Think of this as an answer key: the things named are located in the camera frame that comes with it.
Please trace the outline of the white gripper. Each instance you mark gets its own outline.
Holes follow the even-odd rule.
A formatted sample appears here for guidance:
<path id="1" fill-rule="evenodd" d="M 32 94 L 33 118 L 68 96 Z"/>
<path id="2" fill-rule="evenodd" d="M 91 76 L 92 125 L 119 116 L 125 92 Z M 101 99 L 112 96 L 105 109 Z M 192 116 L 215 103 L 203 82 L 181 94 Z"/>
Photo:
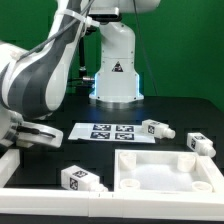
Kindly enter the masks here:
<path id="1" fill-rule="evenodd" d="M 29 148 L 34 144 L 41 144 L 59 148 L 63 139 L 63 132 L 49 126 L 23 122 L 12 123 L 0 127 L 0 146 L 10 147 L 13 144 Z"/>

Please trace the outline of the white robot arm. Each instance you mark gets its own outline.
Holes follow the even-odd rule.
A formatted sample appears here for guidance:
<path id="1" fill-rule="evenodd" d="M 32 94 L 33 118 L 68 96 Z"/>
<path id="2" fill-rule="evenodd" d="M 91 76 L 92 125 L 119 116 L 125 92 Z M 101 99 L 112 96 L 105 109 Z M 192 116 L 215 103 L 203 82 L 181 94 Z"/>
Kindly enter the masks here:
<path id="1" fill-rule="evenodd" d="M 121 23 L 121 15 L 152 11 L 160 1 L 57 0 L 45 42 L 27 51 L 0 41 L 0 146 L 61 145 L 61 131 L 33 121 L 61 105 L 77 46 L 92 27 L 100 29 L 102 39 L 101 68 L 90 100 L 109 108 L 142 102 L 134 68 L 135 34 Z"/>

